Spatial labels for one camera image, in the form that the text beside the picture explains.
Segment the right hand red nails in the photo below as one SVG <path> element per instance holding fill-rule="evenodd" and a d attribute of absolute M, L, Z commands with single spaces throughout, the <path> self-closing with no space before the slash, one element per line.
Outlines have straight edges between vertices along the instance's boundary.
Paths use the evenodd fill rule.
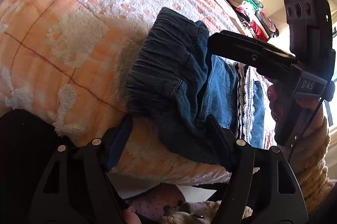
<path fill-rule="evenodd" d="M 268 87 L 267 97 L 270 102 L 271 115 L 274 121 L 278 123 L 283 116 L 284 110 L 280 100 L 278 99 L 278 93 L 274 85 Z M 307 110 L 306 117 L 304 118 L 304 125 L 306 125 L 309 119 L 313 116 L 319 102 L 319 99 L 296 100 L 298 105 Z M 324 145 L 327 134 L 326 119 L 324 118 L 322 107 L 320 106 L 309 127 L 303 133 L 301 139 L 297 138 L 296 141 L 292 141 L 292 144 L 295 145 L 295 143 L 297 143 L 297 148 L 300 151 L 304 151 L 306 149 L 317 150 Z"/>

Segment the left hand red nails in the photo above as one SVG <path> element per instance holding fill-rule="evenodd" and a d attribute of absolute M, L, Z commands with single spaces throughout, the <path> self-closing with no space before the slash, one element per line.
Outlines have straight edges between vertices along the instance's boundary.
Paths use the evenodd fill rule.
<path fill-rule="evenodd" d="M 141 224 L 141 221 L 135 213 L 135 209 L 132 206 L 129 206 L 126 210 L 124 210 L 124 220 L 127 224 Z"/>

